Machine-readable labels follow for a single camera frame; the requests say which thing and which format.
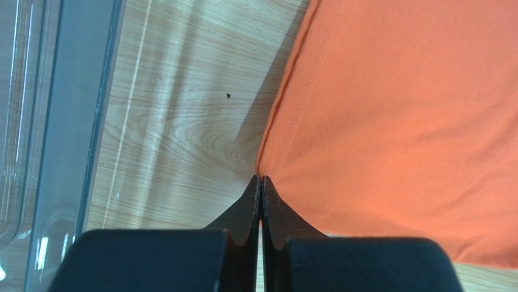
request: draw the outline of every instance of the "orange fabric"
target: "orange fabric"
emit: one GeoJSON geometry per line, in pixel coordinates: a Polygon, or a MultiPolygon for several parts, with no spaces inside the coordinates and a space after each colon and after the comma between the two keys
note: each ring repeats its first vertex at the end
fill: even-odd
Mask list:
{"type": "Polygon", "coordinates": [[[321,231],[518,268],[518,1],[312,0],[257,172],[321,231]]]}

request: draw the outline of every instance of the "wood grain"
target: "wood grain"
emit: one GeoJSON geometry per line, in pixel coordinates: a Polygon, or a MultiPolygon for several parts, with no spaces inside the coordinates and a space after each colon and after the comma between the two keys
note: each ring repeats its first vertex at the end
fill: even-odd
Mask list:
{"type": "MultiPolygon", "coordinates": [[[[128,0],[88,229],[201,228],[241,195],[306,5],[128,0]]],[[[455,267],[466,291],[518,291],[455,267]]]]}

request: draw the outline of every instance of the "orange cloth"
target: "orange cloth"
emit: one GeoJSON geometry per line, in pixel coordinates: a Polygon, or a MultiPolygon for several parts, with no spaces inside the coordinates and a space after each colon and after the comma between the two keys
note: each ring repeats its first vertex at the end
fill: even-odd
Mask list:
{"type": "Polygon", "coordinates": [[[312,0],[257,172],[323,232],[518,268],[518,1],[312,0]]]}

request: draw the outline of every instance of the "wooden surface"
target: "wooden surface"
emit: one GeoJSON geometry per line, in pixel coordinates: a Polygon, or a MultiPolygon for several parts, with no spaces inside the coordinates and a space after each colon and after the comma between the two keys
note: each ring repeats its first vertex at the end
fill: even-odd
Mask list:
{"type": "MultiPolygon", "coordinates": [[[[88,229],[201,228],[241,195],[306,5],[128,0],[88,229]]],[[[455,267],[466,291],[518,291],[455,267]]]]}

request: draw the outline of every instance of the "light wood tabletop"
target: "light wood tabletop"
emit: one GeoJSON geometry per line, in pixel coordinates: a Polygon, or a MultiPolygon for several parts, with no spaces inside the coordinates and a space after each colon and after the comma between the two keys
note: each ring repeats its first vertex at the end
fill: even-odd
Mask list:
{"type": "MultiPolygon", "coordinates": [[[[306,5],[127,1],[88,229],[201,228],[241,195],[306,5]]],[[[455,268],[518,291],[518,271],[455,268]]]]}

